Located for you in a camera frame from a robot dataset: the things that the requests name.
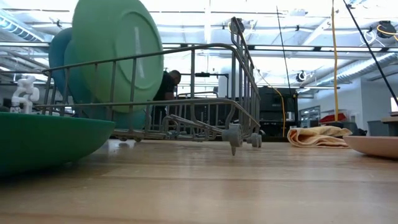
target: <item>cloth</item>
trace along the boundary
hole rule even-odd
[[[352,134],[350,130],[334,126],[292,128],[287,133],[287,139],[292,145],[297,147],[349,148],[343,139],[336,137],[350,134]]]

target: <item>wire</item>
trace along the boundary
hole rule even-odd
[[[268,82],[267,82],[267,80],[260,74],[260,77],[264,80],[264,82],[269,86],[269,87],[271,87],[275,92],[277,92],[278,94],[279,94],[279,96],[280,96],[280,100],[281,100],[281,102],[282,102],[282,112],[283,112],[283,117],[284,117],[284,124],[283,124],[283,130],[282,130],[282,137],[284,138],[285,137],[285,127],[286,127],[286,114],[285,114],[285,103],[284,103],[284,97],[282,96],[282,94],[277,90],[277,89],[275,89],[271,84],[269,84]]]
[[[384,30],[380,30],[380,26],[382,26],[382,25],[377,26],[377,31],[382,32],[383,34],[388,34],[388,35],[398,35],[398,33],[390,33],[390,32],[386,32]]]
[[[380,26],[382,26],[382,25],[377,26],[377,31],[379,31],[383,34],[394,35],[394,38],[396,39],[396,41],[398,41],[398,37],[396,36],[396,35],[398,35],[398,33],[390,33],[390,32],[386,32],[384,30],[380,30]]]
[[[359,27],[358,23],[356,22],[356,19],[355,19],[353,13],[352,13],[351,10],[349,9],[349,5],[347,4],[347,2],[346,2],[345,0],[343,0],[343,2],[344,2],[344,4],[346,5],[346,8],[347,8],[347,10],[348,10],[348,12],[349,12],[351,18],[353,19],[356,28],[357,28],[358,30],[361,30],[361,28]],[[388,90],[389,90],[390,93],[391,93],[391,96],[394,98],[394,101],[396,102],[396,104],[397,104],[397,106],[398,106],[398,99],[397,99],[397,97],[396,97],[396,94],[394,93],[394,90],[392,90],[392,88],[391,88],[391,86],[390,86],[390,83],[388,82],[388,80],[387,80],[387,78],[386,78],[386,75],[384,74],[383,70],[381,69],[381,66],[380,66],[379,62],[377,61],[376,56],[374,56],[374,53],[373,53],[373,51],[372,51],[371,46],[370,46],[370,45],[368,44],[368,42],[366,41],[365,36],[363,35],[363,33],[362,33],[362,32],[359,32],[359,33],[361,34],[362,38],[364,39],[364,41],[365,41],[365,43],[366,43],[366,46],[367,46],[368,49],[369,49],[369,53],[372,55],[372,58],[373,58],[374,62],[376,63],[377,68],[379,69],[380,74],[381,74],[381,76],[383,77],[384,82],[386,83],[386,86],[387,86]]]
[[[335,52],[335,80],[334,80],[334,86],[335,86],[335,121],[338,121],[338,94],[337,94],[337,61],[338,61],[338,56],[337,56],[337,48],[336,48],[336,32],[335,32],[335,0],[331,0],[331,31],[333,34],[333,48]]]
[[[377,36],[376,36],[376,34],[375,34],[373,31],[371,31],[371,32],[367,31],[367,32],[366,32],[366,35],[371,37],[371,40],[366,39],[366,41],[367,41],[369,44],[371,44],[371,43],[373,43],[375,40],[377,40],[377,39],[376,39]],[[363,45],[365,45],[365,41],[362,39],[362,37],[359,37],[359,40],[362,42],[362,44],[360,45],[360,47],[363,46]]]
[[[286,76],[287,76],[287,84],[289,86],[289,93],[290,93],[290,97],[292,98],[292,103],[293,105],[294,103],[294,99],[293,99],[293,94],[292,94],[292,89],[290,87],[290,79],[289,79],[289,70],[287,69],[287,61],[286,61],[286,52],[285,52],[285,45],[284,45],[284,38],[282,36],[282,28],[280,26],[280,19],[279,19],[279,10],[278,10],[278,6],[276,6],[276,14],[278,17],[278,26],[279,26],[279,35],[280,35],[280,42],[282,43],[282,51],[284,53],[284,60],[285,60],[285,68],[286,68]],[[284,131],[285,131],[285,109],[283,108],[283,113],[284,113]]]
[[[379,42],[379,44],[380,44],[381,46],[386,47],[382,42],[380,42],[380,40],[377,40],[377,39],[376,39],[376,41]]]

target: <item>white figurine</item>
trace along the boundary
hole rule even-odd
[[[17,90],[14,92],[11,98],[11,113],[21,113],[21,108],[19,107],[21,103],[24,104],[22,113],[32,113],[33,102],[38,101],[40,97],[39,89],[34,87],[33,84],[35,81],[36,78],[32,75],[22,76],[22,78],[18,80]],[[20,97],[19,95],[21,93],[26,94],[23,97]]]

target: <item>man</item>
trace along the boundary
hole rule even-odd
[[[174,100],[174,89],[181,81],[181,73],[177,70],[172,70],[163,73],[162,83],[157,91],[154,101]],[[159,124],[159,120],[166,115],[166,106],[156,106],[152,110],[152,117],[155,118],[154,124]]]

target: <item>desk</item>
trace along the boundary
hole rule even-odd
[[[109,141],[1,181],[0,223],[391,223],[398,162],[351,149]]]
[[[388,131],[390,136],[398,136],[398,116],[390,116],[381,119],[381,122],[388,124]]]

